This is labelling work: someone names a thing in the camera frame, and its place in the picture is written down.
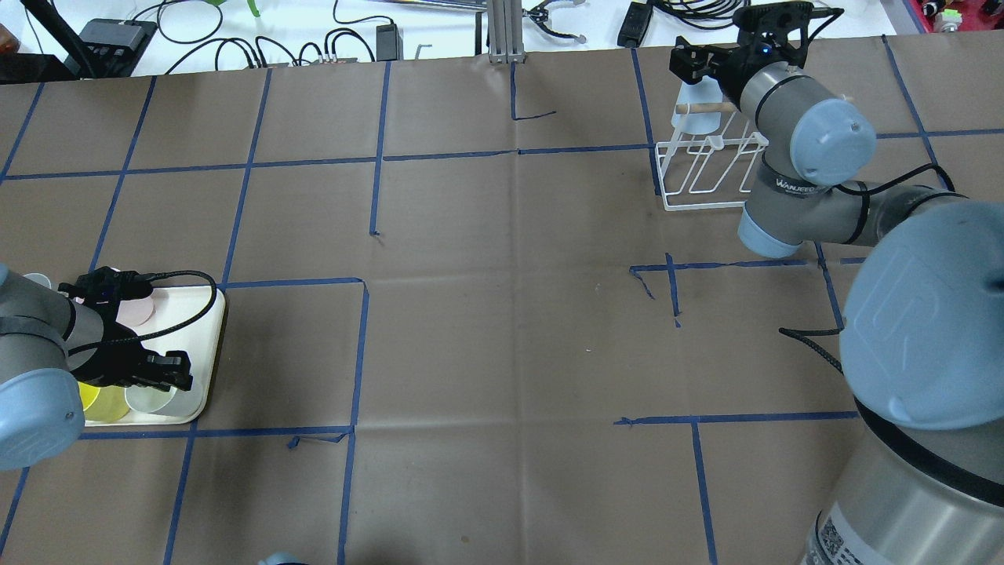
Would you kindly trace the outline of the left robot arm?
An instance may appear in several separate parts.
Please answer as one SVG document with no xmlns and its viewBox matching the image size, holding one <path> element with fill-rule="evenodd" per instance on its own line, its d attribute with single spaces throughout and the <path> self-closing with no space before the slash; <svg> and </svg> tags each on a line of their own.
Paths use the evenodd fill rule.
<svg viewBox="0 0 1004 565">
<path fill-rule="evenodd" d="M 126 301 L 146 299 L 172 272 L 103 267 L 57 289 L 1 268 L 1 468 L 32 466 L 78 440 L 85 407 L 78 384 L 191 389 L 183 351 L 147 350 L 119 324 Z"/>
</svg>

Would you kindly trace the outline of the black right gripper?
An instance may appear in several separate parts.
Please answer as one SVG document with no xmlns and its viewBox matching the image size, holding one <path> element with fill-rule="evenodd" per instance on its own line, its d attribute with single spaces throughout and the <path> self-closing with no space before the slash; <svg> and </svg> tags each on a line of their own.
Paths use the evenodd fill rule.
<svg viewBox="0 0 1004 565">
<path fill-rule="evenodd" d="M 756 44 L 734 48 L 697 46 L 684 36 L 675 39 L 668 61 L 670 72 L 687 85 L 712 78 L 731 103 L 739 103 L 743 89 L 761 67 L 762 53 Z"/>
</svg>

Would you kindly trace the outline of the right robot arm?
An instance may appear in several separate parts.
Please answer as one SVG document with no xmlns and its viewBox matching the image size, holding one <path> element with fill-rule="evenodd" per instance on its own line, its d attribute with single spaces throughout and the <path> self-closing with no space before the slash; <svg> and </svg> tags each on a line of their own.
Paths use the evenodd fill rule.
<svg viewBox="0 0 1004 565">
<path fill-rule="evenodd" d="M 876 135 L 804 74 L 779 30 L 734 48 L 678 37 L 668 67 L 709 78 L 768 140 L 738 235 L 780 260 L 806 241 L 866 246 L 835 360 L 865 425 L 801 564 L 1002 562 L 1002 204 L 854 181 Z"/>
</svg>

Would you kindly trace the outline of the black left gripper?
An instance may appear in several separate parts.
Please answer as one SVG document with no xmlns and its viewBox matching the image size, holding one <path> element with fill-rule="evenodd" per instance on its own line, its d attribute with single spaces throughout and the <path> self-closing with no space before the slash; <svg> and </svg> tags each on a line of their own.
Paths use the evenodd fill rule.
<svg viewBox="0 0 1004 565">
<path fill-rule="evenodd" d="M 168 351 L 161 355 L 147 350 L 141 343 L 189 326 L 194 320 L 187 319 L 166 330 L 140 336 L 119 324 L 116 317 L 126 301 L 153 296 L 155 280 L 193 274 L 192 271 L 139 273 L 103 267 L 80 275 L 76 282 L 62 282 L 60 292 L 65 293 L 69 301 L 82 300 L 80 305 L 96 312 L 103 323 L 99 337 L 85 337 L 83 344 L 69 350 L 71 357 L 86 357 L 71 374 L 79 382 L 97 388 L 137 386 L 160 391 L 190 391 L 194 377 L 186 351 Z"/>
</svg>

